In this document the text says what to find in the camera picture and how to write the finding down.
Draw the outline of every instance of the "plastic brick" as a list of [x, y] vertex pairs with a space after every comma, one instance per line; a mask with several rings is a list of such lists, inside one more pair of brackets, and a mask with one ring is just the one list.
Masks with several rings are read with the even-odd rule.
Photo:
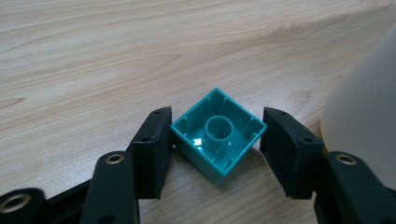
[[215, 184], [221, 183], [266, 128], [218, 88], [171, 125], [176, 148]]

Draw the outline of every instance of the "wooden table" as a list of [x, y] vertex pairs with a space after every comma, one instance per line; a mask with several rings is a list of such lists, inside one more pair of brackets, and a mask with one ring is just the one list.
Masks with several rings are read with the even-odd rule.
[[[54, 196], [124, 150], [150, 111], [213, 88], [320, 134], [334, 87], [396, 22], [393, 1], [1, 1], [0, 194]], [[142, 223], [316, 223], [256, 143], [219, 187], [175, 152]]]

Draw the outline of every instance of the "white container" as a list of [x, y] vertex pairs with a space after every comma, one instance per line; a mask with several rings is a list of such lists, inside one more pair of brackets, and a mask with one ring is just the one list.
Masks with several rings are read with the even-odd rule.
[[327, 149], [360, 157], [396, 189], [396, 25], [327, 100], [320, 129]]

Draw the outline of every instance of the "black plastic part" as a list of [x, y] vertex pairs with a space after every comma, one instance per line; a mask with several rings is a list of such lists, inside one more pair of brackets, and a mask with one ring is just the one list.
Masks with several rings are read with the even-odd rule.
[[264, 108], [268, 125], [260, 151], [269, 163], [287, 196], [310, 199], [313, 172], [322, 157], [323, 142], [288, 113]]
[[[396, 223], [396, 201], [361, 159], [345, 152], [330, 152], [323, 167], [330, 195], [320, 194], [323, 202], [334, 201], [329, 210], [339, 212], [341, 222], [361, 224]], [[329, 203], [317, 202], [318, 206]]]
[[87, 180], [48, 199], [49, 213], [51, 214], [50, 223], [78, 223], [90, 183], [91, 180]]
[[17, 189], [0, 197], [0, 223], [48, 223], [47, 208], [41, 189]]
[[139, 222], [132, 156], [125, 151], [107, 153], [96, 163], [79, 223]]
[[161, 199], [173, 149], [171, 123], [172, 107], [152, 111], [127, 148], [134, 158], [139, 199]]

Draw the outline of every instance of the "light wood tabletop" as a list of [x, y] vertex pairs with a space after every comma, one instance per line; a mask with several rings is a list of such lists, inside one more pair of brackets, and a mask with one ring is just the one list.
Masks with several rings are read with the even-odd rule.
[[[393, 1], [1, 1], [0, 195], [90, 179], [150, 111], [179, 118], [219, 87], [320, 135], [327, 97], [396, 22]], [[175, 151], [142, 223], [317, 223], [253, 149], [213, 185]]]

